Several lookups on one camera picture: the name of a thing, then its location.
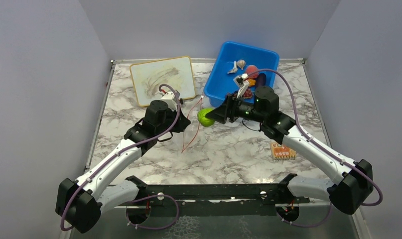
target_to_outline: blue bin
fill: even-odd
[[[255,65],[260,68],[271,68],[277,70],[278,61],[280,56],[270,50],[245,45],[233,41],[226,41],[223,43],[218,54],[217,60],[211,71],[210,77],[204,87],[204,94],[210,99],[210,104],[213,107],[220,106],[227,93],[233,93],[238,90],[238,86],[233,79],[242,73],[244,70],[238,68],[238,71],[233,74],[227,74],[227,72],[233,68],[233,62],[243,59],[246,61],[244,70],[249,65]],[[264,72],[267,75],[267,86],[274,85],[275,73]],[[247,102],[254,102],[254,98],[246,99]]]

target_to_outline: tennis ball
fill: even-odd
[[[254,65],[249,65],[246,67],[245,69],[245,73],[249,75],[249,78],[251,79],[255,79],[256,77],[258,77],[258,75],[260,74],[259,72],[256,72],[253,75],[250,75],[250,73],[255,72],[258,70],[258,67],[254,66]]]
[[[213,119],[209,119],[209,118],[205,117],[205,115],[212,110],[213,110],[213,108],[204,108],[198,112],[198,121],[201,123],[202,126],[210,127],[215,123],[215,121]]]

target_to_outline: marble tabletop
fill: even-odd
[[[197,96],[184,102],[182,111],[185,115],[199,100],[213,65],[192,63]],[[278,71],[292,87],[301,125],[316,139],[326,142],[301,62],[282,61]],[[280,110],[293,117],[289,91],[278,76],[274,90],[280,97]],[[203,107],[209,104],[208,100],[203,102]],[[197,126],[194,114],[198,109],[196,107],[191,114],[193,124],[189,128]],[[90,168],[114,149],[144,113],[145,108],[139,107],[136,101],[129,64],[117,64]],[[259,127],[258,123],[250,121],[246,125],[252,129]],[[188,131],[186,143],[191,138],[191,132]],[[182,134],[174,134],[172,140],[157,143],[142,158],[128,166],[112,184],[121,183],[131,175],[147,184],[273,183],[279,182],[288,173],[312,178],[327,177],[299,154],[296,159],[274,160],[269,143],[270,139],[263,133],[249,130],[240,122],[215,123],[207,128],[201,126],[196,139],[183,153]]]

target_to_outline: wire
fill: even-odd
[[[354,170],[355,172],[357,172],[359,175],[361,175],[362,177],[364,177],[368,182],[370,182],[370,183],[373,185],[373,187],[374,187],[374,188],[376,189],[376,191],[378,192],[378,196],[379,196],[378,200],[377,200],[376,202],[374,202],[374,203],[363,203],[362,206],[368,206],[368,207],[370,207],[370,206],[379,205],[379,204],[383,201],[383,192],[381,191],[381,189],[378,187],[378,185],[377,185],[371,178],[369,178],[367,175],[365,175],[365,173],[363,173],[361,170],[355,168],[352,164],[347,163],[347,162],[344,162],[341,158],[339,158],[338,156],[336,156],[334,153],[330,152],[328,149],[326,149],[325,147],[321,146],[319,143],[317,143],[315,140],[313,140],[310,136],[308,136],[308,135],[306,134],[306,132],[302,129],[302,127],[301,127],[300,124],[299,124],[299,118],[298,118],[298,115],[297,115],[297,109],[296,109],[296,104],[295,104],[294,95],[293,95],[292,89],[291,89],[291,87],[290,87],[290,85],[289,85],[289,82],[286,80],[286,78],[284,78],[284,76],[283,76],[280,72],[278,72],[278,71],[276,71],[276,70],[273,70],[273,69],[269,69],[269,68],[258,69],[258,70],[256,70],[256,71],[250,73],[248,76],[250,76],[250,75],[252,75],[252,74],[255,74],[255,73],[258,73],[258,72],[260,72],[260,71],[270,71],[270,72],[273,72],[273,73],[277,74],[277,75],[284,81],[284,83],[286,84],[287,88],[289,89],[290,98],[291,98],[292,104],[293,104],[293,111],[294,111],[294,117],[295,117],[296,126],[297,126],[297,128],[299,129],[299,131],[303,134],[303,136],[304,136],[308,141],[310,141],[311,143],[313,143],[316,147],[318,147],[319,149],[321,149],[322,151],[324,151],[326,154],[328,154],[328,155],[330,155],[332,158],[336,159],[339,163],[346,164],[349,168],[351,168],[352,170]]]
[[[201,104],[199,105],[199,111],[201,111],[201,109],[202,109],[202,99],[203,99],[203,96],[201,96],[201,99],[199,99],[199,101],[198,101],[198,103],[201,103]],[[198,135],[200,125],[201,125],[201,123],[200,123],[199,120],[198,120],[198,128],[196,129],[196,133],[195,133],[195,135],[193,136],[192,140],[190,140],[190,142],[186,145],[186,147],[185,147],[184,149],[182,149],[182,153],[183,153],[183,152],[187,149],[187,147],[189,147],[189,145],[195,140],[196,136]],[[184,132],[183,132],[183,145],[185,145],[185,135],[184,135]]]
[[[190,108],[189,113],[187,114],[186,118],[189,119],[190,113],[191,113],[192,110],[195,108],[195,106],[197,106],[201,101],[202,101],[202,96],[201,96],[201,98],[199,98],[198,102],[196,102],[196,104],[194,104],[194,105],[192,106],[192,108]],[[181,152],[181,153],[183,153],[183,151],[184,151],[185,149],[186,149],[186,148],[185,148],[185,131],[183,131],[183,143],[182,143],[182,152]]]
[[[162,88],[162,87],[167,87],[167,88],[169,88],[169,89],[174,93],[175,96],[177,95],[176,91],[175,91],[171,86],[169,86],[169,85],[167,85],[167,84],[161,84],[161,85],[158,87],[158,89],[161,91],[161,88]],[[65,228],[65,227],[64,227],[64,221],[66,220],[67,212],[69,211],[69,208],[70,208],[70,206],[72,205],[73,200],[76,198],[76,196],[78,195],[78,193],[82,190],[83,187],[85,187],[85,185],[86,185],[88,182],[92,181],[92,179],[95,178],[95,177],[97,176],[97,174],[98,174],[101,170],[103,170],[103,169],[106,167],[106,165],[108,165],[113,159],[115,159],[115,158],[117,157],[117,155],[121,155],[122,153],[124,153],[125,151],[127,151],[127,150],[129,150],[129,149],[131,149],[131,148],[134,148],[134,147],[139,146],[139,145],[141,145],[141,144],[144,144],[144,143],[150,142],[150,141],[152,141],[152,140],[158,139],[158,138],[160,138],[161,136],[163,136],[163,135],[165,135],[166,133],[168,133],[168,132],[174,127],[174,125],[176,124],[177,120],[179,119],[179,116],[180,116],[180,101],[177,100],[177,114],[176,114],[176,118],[174,119],[173,123],[170,125],[170,127],[169,127],[168,129],[166,129],[164,132],[162,132],[161,134],[159,134],[159,135],[157,135],[157,136],[154,136],[154,137],[152,137],[152,138],[149,138],[149,139],[140,141],[140,142],[138,142],[138,143],[132,144],[132,145],[130,145],[130,146],[128,146],[128,147],[125,147],[125,148],[121,149],[117,154],[114,154],[114,155],[111,156],[109,159],[107,159],[107,161],[105,161],[93,174],[91,174],[91,176],[89,176],[88,180],[85,180],[85,181],[78,187],[78,189],[72,194],[72,196],[70,197],[69,201],[67,202],[66,207],[64,208],[63,214],[62,214],[62,216],[61,216],[61,221],[60,221],[60,228],[61,228],[61,230],[62,230],[62,231],[68,231],[68,230],[71,230],[71,229],[73,228],[73,226],[68,227],[68,228]]]
[[[145,214],[149,213],[149,201],[146,202]]]
[[[128,225],[134,226],[135,229],[142,228],[142,229],[148,229],[148,230],[162,230],[162,229],[166,229],[166,228],[169,228],[172,225],[174,225],[177,222],[177,220],[179,219],[179,205],[178,205],[177,201],[172,196],[165,195],[165,194],[160,194],[160,195],[157,194],[157,195],[152,195],[152,196],[144,197],[144,198],[141,198],[141,199],[133,200],[133,201],[131,201],[131,203],[137,203],[137,202],[140,202],[140,201],[143,201],[143,200],[156,198],[156,197],[166,197],[166,198],[171,199],[174,202],[174,204],[176,205],[176,217],[174,217],[173,221],[171,223],[169,223],[169,224],[167,224],[165,226],[159,227],[159,228],[139,226],[139,224],[133,224],[129,220],[128,212],[126,211],[126,219],[128,221]]]
[[[333,212],[333,205],[330,203],[330,208],[328,209],[327,215],[324,217],[324,219],[318,223],[311,224],[311,225],[302,225],[302,224],[289,222],[289,221],[285,220],[279,213],[277,213],[277,215],[281,218],[282,222],[287,223],[291,226],[295,226],[298,228],[315,228],[315,227],[318,227],[318,226],[324,224],[330,218],[330,215],[332,212]]]
[[[289,203],[286,207],[288,207],[288,206],[290,206],[290,205],[292,205],[292,206],[290,206],[292,209],[294,208],[294,206],[293,206],[293,203],[294,203],[294,199],[292,200],[292,202],[291,203]]]
[[[261,132],[260,129],[251,129],[251,128],[249,128],[248,126],[246,126],[246,124],[245,124],[245,119],[242,119],[242,124],[243,124],[243,126],[245,126],[247,129],[250,129],[250,130],[256,131],[256,132]]]

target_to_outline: gray wall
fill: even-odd
[[[307,70],[332,145],[370,161],[384,193],[364,208],[371,234],[402,238],[402,0],[342,0]]]
[[[224,41],[308,57],[339,0],[79,0],[112,59],[215,58]]]
[[[56,238],[83,172],[109,59],[77,0],[0,0],[0,238]]]

